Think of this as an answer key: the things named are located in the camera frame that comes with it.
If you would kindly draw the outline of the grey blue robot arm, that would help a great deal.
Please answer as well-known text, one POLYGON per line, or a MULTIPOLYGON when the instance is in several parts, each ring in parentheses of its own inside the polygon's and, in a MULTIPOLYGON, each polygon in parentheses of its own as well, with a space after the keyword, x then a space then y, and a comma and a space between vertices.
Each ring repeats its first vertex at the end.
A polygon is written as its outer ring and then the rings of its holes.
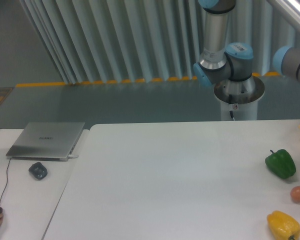
MULTIPOLYGON (((300 32, 300 0, 267 0, 300 32)), ((253 76, 253 49, 249 44, 233 42, 226 46, 229 13, 236 0, 198 0, 205 10, 203 52, 193 65, 199 82, 214 86, 214 96, 220 102, 221 118, 257 119, 258 101, 265 93, 263 82, 253 76)), ((300 83, 300 48, 283 46, 272 59, 275 70, 300 83)))

